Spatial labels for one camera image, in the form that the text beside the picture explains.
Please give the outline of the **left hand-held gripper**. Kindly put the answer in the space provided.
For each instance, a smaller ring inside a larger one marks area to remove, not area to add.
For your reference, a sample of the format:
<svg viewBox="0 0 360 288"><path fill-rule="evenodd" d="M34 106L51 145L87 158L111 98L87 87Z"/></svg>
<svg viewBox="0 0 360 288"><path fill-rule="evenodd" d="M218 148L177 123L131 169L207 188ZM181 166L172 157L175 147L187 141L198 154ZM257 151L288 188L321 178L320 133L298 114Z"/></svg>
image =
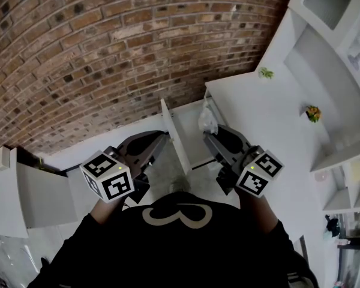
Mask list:
<svg viewBox="0 0 360 288"><path fill-rule="evenodd" d="M130 197L139 203L150 189L145 175L167 140L163 131L145 131L125 139L117 148L97 151L80 165L88 187L105 203Z"/></svg>

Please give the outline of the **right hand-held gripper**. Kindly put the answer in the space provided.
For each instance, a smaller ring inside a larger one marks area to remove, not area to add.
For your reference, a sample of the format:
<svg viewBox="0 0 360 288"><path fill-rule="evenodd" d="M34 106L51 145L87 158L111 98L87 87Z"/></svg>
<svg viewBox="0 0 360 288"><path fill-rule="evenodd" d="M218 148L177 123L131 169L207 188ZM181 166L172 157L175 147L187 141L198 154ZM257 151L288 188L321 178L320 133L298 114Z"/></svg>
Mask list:
<svg viewBox="0 0 360 288"><path fill-rule="evenodd" d="M225 194L237 188L262 197L284 168L269 150L251 147L240 132L223 124L218 125L217 134L204 133L203 141L216 161L223 165L217 183Z"/></svg>

